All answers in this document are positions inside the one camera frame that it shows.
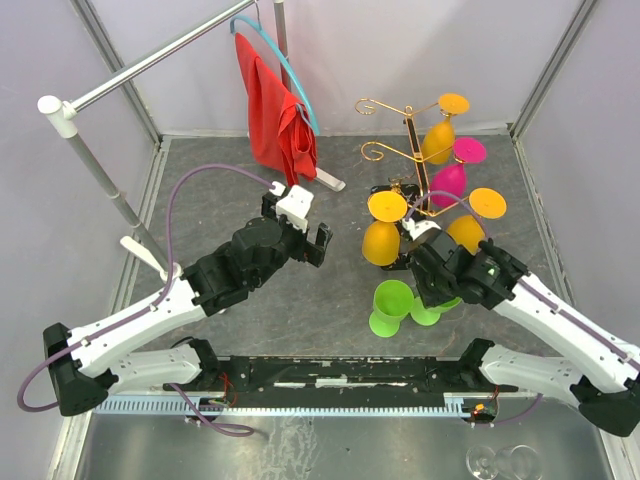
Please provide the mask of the orange wine glass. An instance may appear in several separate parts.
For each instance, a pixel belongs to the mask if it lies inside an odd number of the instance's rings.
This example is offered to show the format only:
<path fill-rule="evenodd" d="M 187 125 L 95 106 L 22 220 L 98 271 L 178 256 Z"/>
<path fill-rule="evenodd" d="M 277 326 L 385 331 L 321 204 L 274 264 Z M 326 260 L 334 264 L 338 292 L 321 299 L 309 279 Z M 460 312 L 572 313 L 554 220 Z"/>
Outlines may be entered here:
<path fill-rule="evenodd" d="M 405 216 L 407 201 L 394 191 L 380 191 L 370 195 L 367 207 L 374 222 L 364 234 L 362 255 L 369 263 L 386 267 L 399 254 L 400 233 L 396 223 Z"/>
<path fill-rule="evenodd" d="M 481 219 L 495 220 L 505 215 L 507 202 L 496 190 L 487 187 L 474 189 L 469 195 L 469 206 Z M 479 250 L 479 243 L 487 238 L 480 223 L 473 215 L 468 214 L 455 219 L 446 232 L 469 253 Z"/>
<path fill-rule="evenodd" d="M 433 165 L 441 165 L 448 161 L 456 140 L 452 118 L 466 113 L 470 103 L 460 94 L 445 93 L 439 97 L 437 106 L 443 119 L 429 129 L 421 145 L 423 159 Z"/>

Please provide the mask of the green wine glass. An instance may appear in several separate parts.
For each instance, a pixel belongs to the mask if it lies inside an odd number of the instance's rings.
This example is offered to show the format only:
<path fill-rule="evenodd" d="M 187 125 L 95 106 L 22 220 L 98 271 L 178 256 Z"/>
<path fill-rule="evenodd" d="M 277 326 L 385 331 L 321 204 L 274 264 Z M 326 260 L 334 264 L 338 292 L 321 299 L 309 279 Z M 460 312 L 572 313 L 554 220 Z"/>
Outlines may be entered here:
<path fill-rule="evenodd" d="M 414 302 L 411 288 L 399 280 L 385 280 L 375 289 L 373 311 L 369 316 L 371 331 L 382 338 L 394 336 L 409 314 Z"/>
<path fill-rule="evenodd" d="M 442 314 L 452 310 L 460 303 L 460 298 L 454 298 L 437 306 L 425 307 L 421 298 L 415 297 L 410 316 L 418 325 L 432 326 L 439 321 Z"/>

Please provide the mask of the pink wine glass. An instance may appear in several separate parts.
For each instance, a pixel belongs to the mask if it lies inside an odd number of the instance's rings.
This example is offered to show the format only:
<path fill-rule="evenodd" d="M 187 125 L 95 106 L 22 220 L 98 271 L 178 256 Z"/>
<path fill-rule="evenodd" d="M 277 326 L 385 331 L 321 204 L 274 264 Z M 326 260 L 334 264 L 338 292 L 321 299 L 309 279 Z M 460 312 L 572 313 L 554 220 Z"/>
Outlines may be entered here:
<path fill-rule="evenodd" d="M 467 164 L 482 163 L 487 157 L 485 146 L 475 138 L 460 137 L 452 146 L 454 163 L 443 168 L 433 178 L 430 191 L 443 191 L 462 199 L 467 187 Z"/>

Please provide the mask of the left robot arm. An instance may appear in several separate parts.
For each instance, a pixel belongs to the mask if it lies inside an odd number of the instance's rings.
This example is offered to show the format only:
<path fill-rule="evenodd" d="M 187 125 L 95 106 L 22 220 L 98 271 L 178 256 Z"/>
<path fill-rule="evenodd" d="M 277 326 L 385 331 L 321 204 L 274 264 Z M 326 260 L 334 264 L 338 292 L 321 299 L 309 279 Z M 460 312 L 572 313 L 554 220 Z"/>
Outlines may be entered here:
<path fill-rule="evenodd" d="M 221 368 L 210 345 L 190 342 L 177 350 L 136 349 L 180 326 L 198 322 L 248 299 L 287 261 L 320 267 L 331 229 L 320 224 L 308 239 L 313 194 L 299 186 L 282 196 L 267 193 L 261 214 L 237 230 L 230 241 L 175 276 L 160 290 L 102 320 L 70 329 L 61 323 L 43 332 L 47 369 L 59 412 L 75 416 L 127 387 L 153 383 L 215 387 Z"/>

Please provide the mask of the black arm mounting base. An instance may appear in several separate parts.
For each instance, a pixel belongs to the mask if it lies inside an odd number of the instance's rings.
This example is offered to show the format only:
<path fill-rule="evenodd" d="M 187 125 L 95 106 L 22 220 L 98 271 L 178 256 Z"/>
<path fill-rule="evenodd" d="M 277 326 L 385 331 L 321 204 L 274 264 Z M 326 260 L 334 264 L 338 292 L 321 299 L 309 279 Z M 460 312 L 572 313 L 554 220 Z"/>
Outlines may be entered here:
<path fill-rule="evenodd" d="M 475 340 L 459 358 L 430 356 L 230 356 L 208 359 L 188 394 L 228 394 L 233 407 L 441 406 L 447 394 L 490 396 L 497 387 L 479 371 L 493 343 Z"/>

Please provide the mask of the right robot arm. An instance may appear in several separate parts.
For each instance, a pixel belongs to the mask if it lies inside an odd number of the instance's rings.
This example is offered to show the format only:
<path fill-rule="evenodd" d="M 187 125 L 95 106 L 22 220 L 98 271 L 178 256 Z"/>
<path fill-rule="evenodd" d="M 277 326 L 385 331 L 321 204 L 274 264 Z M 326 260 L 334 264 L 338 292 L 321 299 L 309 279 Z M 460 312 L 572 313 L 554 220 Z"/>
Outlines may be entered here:
<path fill-rule="evenodd" d="M 533 333 L 557 357 L 521 354 L 477 339 L 457 367 L 459 382 L 478 391 L 512 386 L 559 400 L 597 428 L 628 437 L 639 425 L 639 348 L 563 301 L 528 267 L 482 240 L 476 253 L 446 232 L 412 240 L 408 265 L 424 307 L 459 299 L 480 305 Z"/>

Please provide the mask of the gold wine glass rack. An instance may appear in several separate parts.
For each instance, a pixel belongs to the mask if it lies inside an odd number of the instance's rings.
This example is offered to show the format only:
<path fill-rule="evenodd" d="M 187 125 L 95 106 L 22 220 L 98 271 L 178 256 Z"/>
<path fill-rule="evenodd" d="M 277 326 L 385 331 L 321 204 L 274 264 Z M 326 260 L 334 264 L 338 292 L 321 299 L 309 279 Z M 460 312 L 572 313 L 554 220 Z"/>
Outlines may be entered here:
<path fill-rule="evenodd" d="M 362 115 L 372 115 L 376 112 L 377 108 L 381 107 L 403 117 L 403 123 L 409 139 L 409 152 L 402 152 L 380 141 L 369 141 L 362 145 L 361 155 L 370 162 L 383 160 L 387 153 L 393 153 L 409 160 L 413 165 L 412 173 L 405 177 L 390 178 L 387 184 L 372 187 L 370 195 L 380 191 L 394 191 L 400 194 L 407 201 L 408 210 L 405 215 L 409 215 L 416 221 L 433 219 L 460 205 L 464 199 L 464 195 L 463 198 L 460 199 L 443 191 L 430 191 L 430 184 L 434 176 L 443 168 L 454 163 L 452 151 L 448 161 L 441 165 L 426 163 L 422 156 L 421 145 L 426 133 L 434 124 L 443 119 L 437 102 L 438 100 L 422 109 L 415 109 L 408 105 L 402 110 L 367 98 L 363 98 L 356 103 L 356 110 Z M 403 252 L 404 240 L 402 239 L 401 233 L 402 219 L 396 223 L 396 227 L 400 233 L 398 257 L 391 265 L 380 267 L 382 269 L 399 269 L 406 258 L 406 254 Z"/>

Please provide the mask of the clear wine glass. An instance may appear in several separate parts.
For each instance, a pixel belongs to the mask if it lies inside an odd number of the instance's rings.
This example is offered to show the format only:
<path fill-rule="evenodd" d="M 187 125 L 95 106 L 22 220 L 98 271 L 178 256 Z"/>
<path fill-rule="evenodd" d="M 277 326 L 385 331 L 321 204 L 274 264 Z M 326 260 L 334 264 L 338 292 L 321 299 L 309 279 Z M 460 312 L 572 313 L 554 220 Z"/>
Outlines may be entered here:
<path fill-rule="evenodd" d="M 488 446 L 474 446 L 465 457 L 466 468 L 476 479 L 541 479 L 539 454 L 527 445 L 507 446 L 494 451 Z"/>

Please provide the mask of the red cloth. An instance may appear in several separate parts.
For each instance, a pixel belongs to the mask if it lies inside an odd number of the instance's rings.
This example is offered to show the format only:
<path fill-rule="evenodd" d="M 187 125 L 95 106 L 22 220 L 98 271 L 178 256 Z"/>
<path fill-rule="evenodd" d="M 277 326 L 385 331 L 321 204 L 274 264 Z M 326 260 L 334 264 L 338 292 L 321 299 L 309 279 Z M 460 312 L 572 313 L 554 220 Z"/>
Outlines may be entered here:
<path fill-rule="evenodd" d="M 238 65 L 248 97 L 248 134 L 255 160 L 284 174 L 286 183 L 317 177 L 315 133 L 307 109 L 262 60 L 248 39 L 235 35 Z"/>

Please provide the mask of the teal clothes hanger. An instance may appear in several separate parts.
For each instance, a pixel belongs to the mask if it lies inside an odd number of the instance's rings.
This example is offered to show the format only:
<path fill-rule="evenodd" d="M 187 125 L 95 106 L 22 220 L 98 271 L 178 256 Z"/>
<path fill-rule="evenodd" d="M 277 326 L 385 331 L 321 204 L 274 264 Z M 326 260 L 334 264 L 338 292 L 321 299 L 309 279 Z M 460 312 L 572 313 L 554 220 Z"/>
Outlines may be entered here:
<path fill-rule="evenodd" d="M 252 20 L 244 15 L 234 16 L 230 21 L 230 32 L 237 34 L 236 23 L 242 22 L 253 29 L 265 44 L 271 49 L 273 54 L 279 61 L 280 70 L 282 74 L 282 82 L 284 86 L 292 93 L 295 93 L 300 100 L 300 103 L 306 108 L 307 123 L 312 128 L 315 135 L 320 134 L 320 128 L 318 124 L 315 111 L 312 103 L 306 95 L 304 87 L 296 75 L 294 69 L 289 62 L 289 50 L 286 30 L 286 14 L 284 1 L 274 1 L 274 16 L 275 16 L 275 28 L 276 28 L 276 40 L 273 40 L 266 30 L 261 26 L 260 20 Z"/>

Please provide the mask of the silver clothes rail stand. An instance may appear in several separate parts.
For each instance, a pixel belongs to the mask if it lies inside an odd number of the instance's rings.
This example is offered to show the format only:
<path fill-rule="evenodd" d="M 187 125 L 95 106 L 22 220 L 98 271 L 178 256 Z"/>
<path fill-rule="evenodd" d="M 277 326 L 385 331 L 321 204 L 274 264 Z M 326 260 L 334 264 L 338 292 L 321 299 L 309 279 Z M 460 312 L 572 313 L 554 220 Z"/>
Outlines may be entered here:
<path fill-rule="evenodd" d="M 165 42 L 129 65 L 122 63 L 92 3 L 89 1 L 74 1 L 72 6 L 98 47 L 103 60 L 111 68 L 111 76 L 75 100 L 66 101 L 54 95 L 45 95 L 37 102 L 38 111 L 46 117 L 58 135 L 71 146 L 122 218 L 132 228 L 135 236 L 133 238 L 122 238 L 121 245 L 123 248 L 156 270 L 160 278 L 165 280 L 171 276 L 169 272 L 171 263 L 167 260 L 167 254 L 164 253 L 149 233 L 143 220 L 134 212 L 121 190 L 86 144 L 74 120 L 80 112 L 110 93 L 122 88 L 126 99 L 133 106 L 134 112 L 150 135 L 153 145 L 159 146 L 162 141 L 162 135 L 159 133 L 146 107 L 144 107 L 133 80 L 219 25 L 227 22 L 230 29 L 230 21 L 234 16 L 242 15 L 241 13 L 249 7 L 257 7 L 258 3 L 256 1 L 238 1 L 222 12 L 207 18 L 177 35 L 177 37 Z"/>

